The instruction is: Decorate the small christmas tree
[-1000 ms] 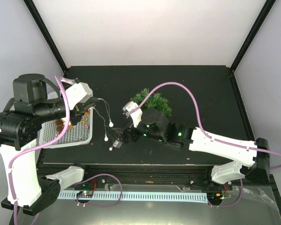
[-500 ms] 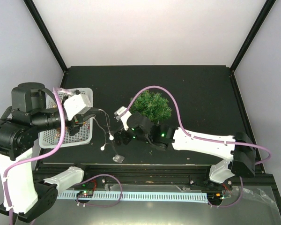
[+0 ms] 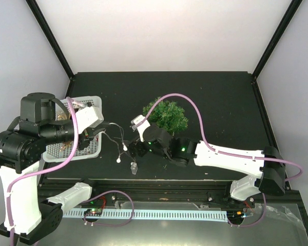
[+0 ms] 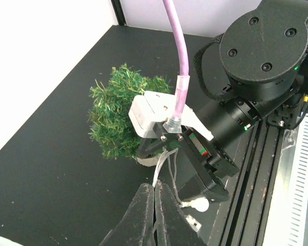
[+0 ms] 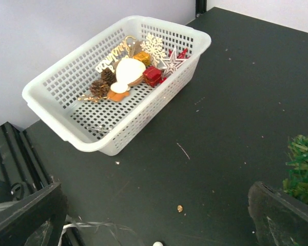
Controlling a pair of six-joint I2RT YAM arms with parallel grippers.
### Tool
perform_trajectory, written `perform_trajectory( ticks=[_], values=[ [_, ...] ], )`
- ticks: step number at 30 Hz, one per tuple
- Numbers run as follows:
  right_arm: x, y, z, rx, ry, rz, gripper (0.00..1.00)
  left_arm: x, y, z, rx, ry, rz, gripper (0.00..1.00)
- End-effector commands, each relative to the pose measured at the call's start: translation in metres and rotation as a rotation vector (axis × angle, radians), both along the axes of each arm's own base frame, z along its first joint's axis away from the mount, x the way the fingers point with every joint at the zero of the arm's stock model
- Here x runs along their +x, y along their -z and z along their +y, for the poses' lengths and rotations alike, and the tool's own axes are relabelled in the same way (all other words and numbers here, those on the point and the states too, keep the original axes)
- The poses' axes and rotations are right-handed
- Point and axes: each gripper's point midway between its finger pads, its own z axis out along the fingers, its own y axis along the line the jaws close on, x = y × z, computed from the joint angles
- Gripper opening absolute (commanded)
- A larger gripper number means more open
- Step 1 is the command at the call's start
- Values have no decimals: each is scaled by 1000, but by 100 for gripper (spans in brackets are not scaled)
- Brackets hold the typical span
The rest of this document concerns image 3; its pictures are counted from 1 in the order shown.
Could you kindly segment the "small green christmas tree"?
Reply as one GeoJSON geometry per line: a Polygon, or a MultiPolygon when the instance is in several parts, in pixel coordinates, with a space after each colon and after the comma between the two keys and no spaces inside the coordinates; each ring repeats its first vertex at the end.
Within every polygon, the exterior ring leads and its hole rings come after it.
{"type": "Polygon", "coordinates": [[[184,113],[185,110],[175,101],[165,99],[156,105],[147,120],[174,136],[188,128],[188,118],[184,113]]]}

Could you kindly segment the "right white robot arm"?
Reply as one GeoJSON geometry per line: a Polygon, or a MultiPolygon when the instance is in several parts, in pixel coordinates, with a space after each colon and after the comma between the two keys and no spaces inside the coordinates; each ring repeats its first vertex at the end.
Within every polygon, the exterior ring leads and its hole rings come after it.
{"type": "Polygon", "coordinates": [[[192,141],[189,138],[174,138],[166,130],[155,124],[143,123],[132,126],[139,137],[128,146],[132,156],[144,156],[148,152],[166,158],[174,165],[185,167],[193,161],[199,167],[215,167],[245,174],[234,180],[230,189],[223,193],[224,203],[230,207],[240,201],[264,193],[272,196],[285,194],[285,165],[275,162],[278,152],[274,148],[261,151],[248,151],[250,158],[241,158],[244,150],[223,148],[226,154],[210,150],[204,141],[192,141]]]}

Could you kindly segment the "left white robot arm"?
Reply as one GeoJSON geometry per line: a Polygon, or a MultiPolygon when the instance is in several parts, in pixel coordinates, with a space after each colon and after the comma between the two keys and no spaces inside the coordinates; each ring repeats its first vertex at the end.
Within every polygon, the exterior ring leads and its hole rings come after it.
{"type": "Polygon", "coordinates": [[[0,133],[0,177],[6,216],[0,235],[32,245],[52,233],[65,213],[82,202],[95,204],[99,190],[77,182],[59,195],[39,201],[40,161],[56,162],[56,171],[70,161],[97,157],[104,130],[98,96],[57,99],[50,93],[30,93],[21,99],[20,115],[0,133]]]}

